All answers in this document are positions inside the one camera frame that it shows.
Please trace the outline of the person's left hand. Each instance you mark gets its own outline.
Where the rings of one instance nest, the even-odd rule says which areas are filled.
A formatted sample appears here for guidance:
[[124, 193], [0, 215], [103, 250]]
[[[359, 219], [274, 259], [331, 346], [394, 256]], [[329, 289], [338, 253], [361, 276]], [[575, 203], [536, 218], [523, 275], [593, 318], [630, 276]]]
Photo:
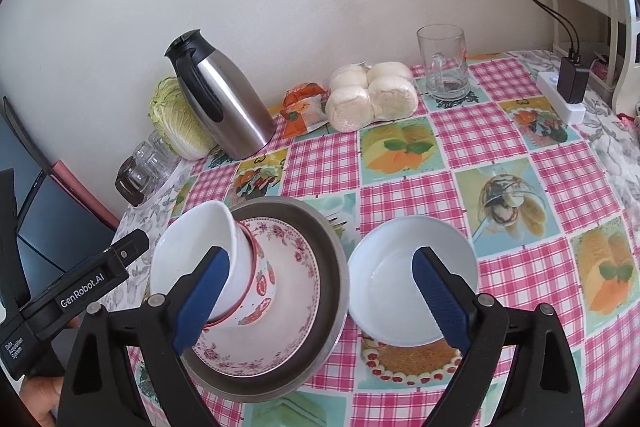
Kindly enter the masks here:
[[32, 377], [21, 383], [20, 397], [41, 427], [55, 427], [52, 411], [60, 403], [64, 377]]

